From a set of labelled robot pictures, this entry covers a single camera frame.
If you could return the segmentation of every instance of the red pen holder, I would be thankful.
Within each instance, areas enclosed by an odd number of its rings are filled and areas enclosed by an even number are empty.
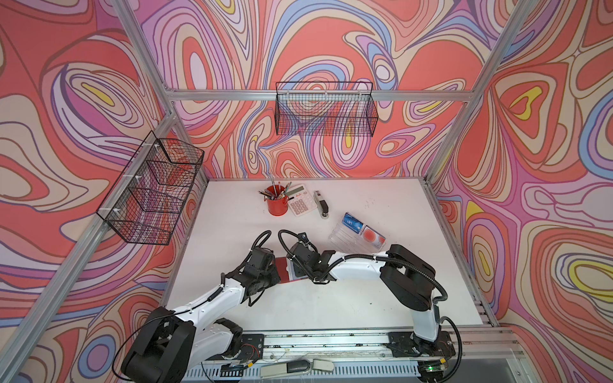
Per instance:
[[[285,190],[285,187],[275,185],[275,188],[273,189],[271,185],[267,187],[266,190],[268,190],[271,194],[279,195],[280,192]],[[268,204],[268,212],[274,216],[282,216],[287,213],[287,196],[284,196],[282,199],[278,200],[267,199],[266,203]]]

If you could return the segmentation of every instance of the black wire basket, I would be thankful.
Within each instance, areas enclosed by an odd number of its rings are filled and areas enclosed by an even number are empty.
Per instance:
[[[372,82],[278,82],[277,135],[370,136],[379,115]]]
[[[190,143],[156,138],[108,214],[100,214],[101,205],[98,215],[125,242],[169,244],[203,159],[204,152]]]

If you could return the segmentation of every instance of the patterned wall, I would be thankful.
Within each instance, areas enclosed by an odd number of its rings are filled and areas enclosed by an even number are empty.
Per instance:
[[[544,382],[613,377],[613,3],[543,0],[435,182]]]
[[[379,89],[452,80],[470,89],[513,2],[151,0],[134,8],[171,88],[369,78]]]
[[[179,89],[275,89],[370,80],[376,89],[471,89],[512,1],[151,1],[135,12]],[[177,104],[214,178],[423,176],[459,110],[378,102],[372,138],[278,137],[273,102]]]
[[[104,2],[0,1],[0,347],[161,119]]]
[[[188,125],[192,142],[205,151],[210,178],[421,176],[461,106],[393,102],[392,115],[371,138],[278,136],[274,101],[220,104],[203,122]]]
[[[109,232],[13,383],[118,381],[113,356],[159,306],[203,191],[196,182],[168,246],[126,244]]]

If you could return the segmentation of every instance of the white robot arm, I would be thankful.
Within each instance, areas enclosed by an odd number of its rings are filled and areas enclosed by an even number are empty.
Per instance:
[[[291,249],[281,237],[284,233],[299,240]],[[266,238],[258,244],[264,235]],[[262,233],[245,261],[227,276],[222,275],[218,287],[172,311],[154,310],[146,322],[152,324],[143,325],[123,360],[121,371],[136,383],[179,382],[187,369],[214,355],[235,357],[240,352],[242,329],[219,318],[247,299],[251,306],[259,299],[252,302],[253,295],[262,294],[280,282],[273,253],[261,247],[269,236],[270,231]],[[281,230],[278,237],[298,277],[307,276],[316,284],[342,279],[382,280],[410,309],[416,356],[428,354],[428,347],[433,346],[440,332],[436,303],[447,297],[434,280],[435,271],[430,265],[400,245],[392,245],[389,251],[377,254],[336,251],[319,254],[305,233]],[[432,299],[434,287],[441,292],[441,297]]]

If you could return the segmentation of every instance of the white tabletop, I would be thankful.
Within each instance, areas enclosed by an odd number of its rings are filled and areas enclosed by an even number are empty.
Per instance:
[[[219,274],[233,270],[265,230],[273,232],[265,247],[277,257],[285,256],[277,239],[280,229],[306,232],[319,252],[334,250],[328,236],[348,211],[386,236],[384,250],[399,243],[435,268],[436,280],[449,294],[440,303],[441,316],[449,316],[457,325],[482,324],[419,180],[308,180],[296,184],[306,185],[310,193],[321,192],[330,208],[328,219],[322,219],[317,210],[300,217],[289,210],[281,217],[270,215],[257,193],[269,181],[209,183],[167,307],[184,305],[219,284]],[[284,240],[289,247],[295,243],[289,235]],[[409,309],[382,281],[279,284],[266,290],[253,307],[245,302],[224,317],[249,331],[413,325]]]

